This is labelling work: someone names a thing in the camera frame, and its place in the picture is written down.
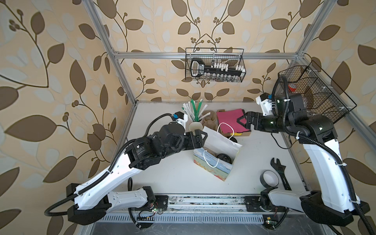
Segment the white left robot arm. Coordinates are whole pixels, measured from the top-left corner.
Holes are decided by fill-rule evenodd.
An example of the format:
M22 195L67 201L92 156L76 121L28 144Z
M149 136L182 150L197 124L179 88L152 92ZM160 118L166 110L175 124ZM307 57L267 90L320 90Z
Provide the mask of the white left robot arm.
M119 209L154 209L156 197L150 186L126 192L117 192L115 188L124 181L131 187L134 175L166 157L202 148L208 134L200 129L187 132L186 122L186 115L181 112L160 115L147 126L142 137L126 142L105 170L86 183L68 185L67 197L49 206L44 215L66 215L70 222L89 225Z

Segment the black plastic cup lid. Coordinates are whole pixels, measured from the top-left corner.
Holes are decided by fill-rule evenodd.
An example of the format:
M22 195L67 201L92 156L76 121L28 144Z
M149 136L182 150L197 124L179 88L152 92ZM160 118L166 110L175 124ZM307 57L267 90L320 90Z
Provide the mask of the black plastic cup lid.
M227 162L229 164L232 164L232 159L227 155L227 154L218 154L217 155L217 158L224 161L224 162Z

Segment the green white paper gift bag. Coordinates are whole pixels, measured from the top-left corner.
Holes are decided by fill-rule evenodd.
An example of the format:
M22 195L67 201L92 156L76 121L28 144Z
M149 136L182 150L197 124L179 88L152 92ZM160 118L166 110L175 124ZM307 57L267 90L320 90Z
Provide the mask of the green white paper gift bag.
M231 133L230 137L225 137L219 132L219 128L212 130L204 127L203 131L208 134L208 137L203 148L193 151L193 162L224 182L232 171L234 161L242 145L229 140L230 137L233 137L234 132ZM232 159L232 164L217 158L217 155L222 153L227 154Z

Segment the brown pulp cup carrier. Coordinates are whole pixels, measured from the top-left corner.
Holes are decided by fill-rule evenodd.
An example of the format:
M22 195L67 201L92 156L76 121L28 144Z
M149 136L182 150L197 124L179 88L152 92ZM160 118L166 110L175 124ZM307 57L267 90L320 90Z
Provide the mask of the brown pulp cup carrier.
M218 119L216 111L207 110L203 112L203 115L206 115L207 113L210 113L209 115L205 116L201 123L204 127L208 127L209 129L216 130L218 128Z

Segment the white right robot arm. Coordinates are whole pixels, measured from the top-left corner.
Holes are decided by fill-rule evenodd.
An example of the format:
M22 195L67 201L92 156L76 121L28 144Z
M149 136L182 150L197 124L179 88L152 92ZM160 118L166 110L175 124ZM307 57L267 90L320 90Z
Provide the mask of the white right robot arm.
M283 188L270 187L260 194L262 205L285 207L305 213L312 221L327 225L335 231L359 216L369 234L375 233L366 213L369 204L356 195L347 165L343 162L333 122L324 115L308 114L301 94L292 93L288 80L280 76L284 93L273 97L271 107L261 113L249 111L237 119L246 129L266 133L286 133L303 145L319 181L318 191L293 191L285 176L285 166L276 158L276 167Z

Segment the stack of paper cups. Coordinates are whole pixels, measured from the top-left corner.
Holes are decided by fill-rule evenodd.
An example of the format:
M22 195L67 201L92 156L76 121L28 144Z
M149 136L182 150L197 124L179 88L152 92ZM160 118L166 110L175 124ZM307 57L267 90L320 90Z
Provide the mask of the stack of paper cups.
M203 130L203 125L200 122L192 122L189 125L189 130L192 131L192 132L195 132L195 130L202 131Z

